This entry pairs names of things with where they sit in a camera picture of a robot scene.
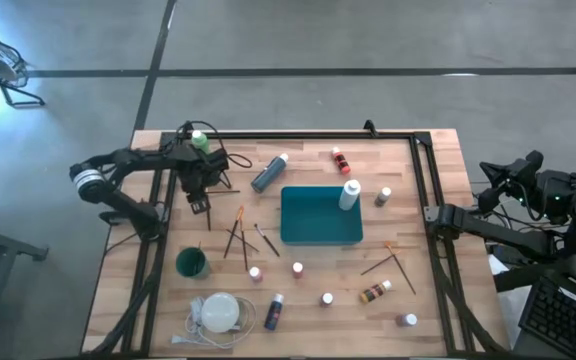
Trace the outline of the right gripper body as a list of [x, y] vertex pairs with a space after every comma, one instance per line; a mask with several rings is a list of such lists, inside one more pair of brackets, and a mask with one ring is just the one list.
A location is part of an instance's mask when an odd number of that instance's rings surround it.
[[517, 199], [523, 207], [531, 210], [545, 210], [548, 197], [545, 195], [548, 171], [528, 172], [508, 170], [506, 172], [506, 194]]

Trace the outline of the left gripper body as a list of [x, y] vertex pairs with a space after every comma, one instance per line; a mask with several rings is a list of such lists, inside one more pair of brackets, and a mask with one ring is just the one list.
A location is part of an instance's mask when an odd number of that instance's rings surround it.
[[181, 167], [181, 188], [188, 200], [201, 200], [206, 197], [205, 189], [219, 182], [221, 169], [205, 164], [184, 165]]

